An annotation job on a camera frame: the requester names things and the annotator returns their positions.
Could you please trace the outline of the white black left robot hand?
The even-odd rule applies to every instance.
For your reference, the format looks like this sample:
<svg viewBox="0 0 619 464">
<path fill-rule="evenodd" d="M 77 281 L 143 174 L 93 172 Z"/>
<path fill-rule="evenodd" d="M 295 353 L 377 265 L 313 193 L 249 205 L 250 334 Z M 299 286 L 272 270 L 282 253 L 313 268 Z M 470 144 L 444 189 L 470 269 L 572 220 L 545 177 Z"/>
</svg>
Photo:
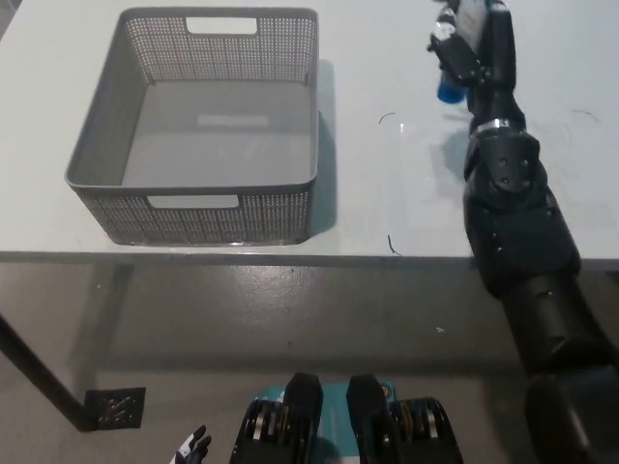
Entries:
<svg viewBox="0 0 619 464">
<path fill-rule="evenodd" d="M 200 425 L 175 451 L 170 464 L 201 464 L 208 453 L 212 437 L 206 426 Z"/>
</svg>

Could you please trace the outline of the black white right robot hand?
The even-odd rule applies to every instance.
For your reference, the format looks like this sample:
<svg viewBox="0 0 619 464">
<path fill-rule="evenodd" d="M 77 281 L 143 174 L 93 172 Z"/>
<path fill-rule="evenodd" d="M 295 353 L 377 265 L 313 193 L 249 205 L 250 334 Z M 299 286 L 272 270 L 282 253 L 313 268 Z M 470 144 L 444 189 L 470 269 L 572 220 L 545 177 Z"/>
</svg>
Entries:
<svg viewBox="0 0 619 464">
<path fill-rule="evenodd" d="M 445 1 L 427 50 L 441 71 L 437 98 L 466 102 L 469 132 L 526 127 L 516 88 L 516 45 L 512 15 L 503 1 Z"/>
</svg>

